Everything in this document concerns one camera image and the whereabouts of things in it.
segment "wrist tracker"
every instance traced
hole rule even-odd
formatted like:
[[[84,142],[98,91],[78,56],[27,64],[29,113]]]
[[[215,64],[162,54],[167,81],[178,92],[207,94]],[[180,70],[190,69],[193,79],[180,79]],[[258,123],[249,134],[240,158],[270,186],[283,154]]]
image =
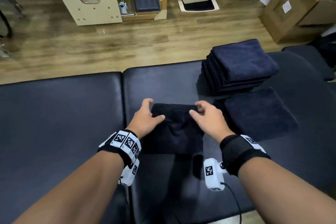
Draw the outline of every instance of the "wrist tracker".
[[[220,143],[222,150],[221,168],[230,175],[238,176],[240,167],[254,157],[271,159],[265,150],[246,135],[230,135]]]
[[[141,144],[135,133],[128,129],[115,132],[99,145],[97,152],[101,150],[120,155],[124,162],[124,170],[118,183],[130,186],[140,163],[138,155],[141,151]]]

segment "table cushion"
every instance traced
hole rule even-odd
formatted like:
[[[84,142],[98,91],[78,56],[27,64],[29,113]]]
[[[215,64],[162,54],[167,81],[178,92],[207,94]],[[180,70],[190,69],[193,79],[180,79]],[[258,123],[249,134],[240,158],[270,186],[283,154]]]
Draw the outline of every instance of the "table cushion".
[[[262,86],[272,87],[293,115],[299,129],[264,140],[260,145],[272,159],[319,189],[336,180],[336,99],[314,68],[290,52],[269,55],[279,73]],[[144,98],[156,103],[212,102],[201,73],[201,61],[127,69],[123,73],[126,121],[130,122]],[[164,219],[167,223],[208,223],[238,214],[230,191],[206,188],[205,158],[221,160],[218,144],[203,138],[203,155],[140,154],[140,166],[131,187],[136,224]],[[224,175],[243,212],[254,209],[237,177]]]
[[[283,50],[293,52],[305,60],[307,60],[318,73],[321,74],[323,80],[331,81],[335,79],[333,70],[328,66],[324,58],[321,56],[319,51],[311,45],[297,45],[297,46],[288,46]]]
[[[12,223],[124,128],[121,73],[0,86],[0,223]],[[127,223],[118,187],[102,223]]]

